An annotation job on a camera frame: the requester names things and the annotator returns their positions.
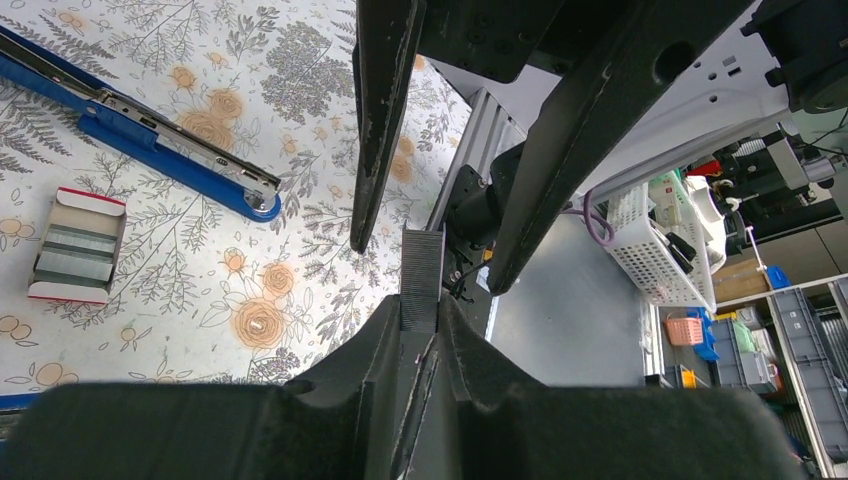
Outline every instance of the tablecloth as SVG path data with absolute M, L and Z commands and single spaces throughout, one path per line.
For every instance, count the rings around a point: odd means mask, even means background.
M 254 223 L 93 142 L 0 84 L 0 394 L 66 382 L 281 383 L 396 293 L 469 115 L 418 58 L 365 255 L 348 246 L 358 157 L 352 1 L 2 0 L 0 23 L 284 181 Z M 27 298 L 60 186 L 127 203 L 106 305 Z

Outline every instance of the blue stapler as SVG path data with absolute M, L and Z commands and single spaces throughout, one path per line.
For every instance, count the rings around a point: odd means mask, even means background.
M 80 113 L 77 125 L 86 134 L 251 220 L 267 222 L 280 212 L 279 178 L 2 27 L 0 76 L 74 109 Z M 160 140 L 190 152 L 198 161 Z

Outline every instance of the stapler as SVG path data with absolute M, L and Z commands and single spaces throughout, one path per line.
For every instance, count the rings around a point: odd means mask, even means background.
M 0 77 L 75 110 L 82 132 L 251 220 L 268 222 L 280 212 L 276 176 L 2 27 Z

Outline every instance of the orange basket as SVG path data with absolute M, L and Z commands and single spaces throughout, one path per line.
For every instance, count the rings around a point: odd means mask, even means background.
M 676 347 L 704 343 L 704 330 L 700 318 L 666 318 L 668 342 Z

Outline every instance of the white basket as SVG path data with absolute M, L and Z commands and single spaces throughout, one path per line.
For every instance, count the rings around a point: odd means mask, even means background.
M 704 307 L 715 312 L 715 293 L 704 230 L 680 180 L 675 175 L 671 178 L 682 223 L 670 230 L 697 251 L 697 257 L 692 261 L 692 273 L 683 273 L 653 233 L 648 218 L 647 183 L 610 200 L 608 220 L 615 229 L 615 239 L 606 250 L 654 305 Z

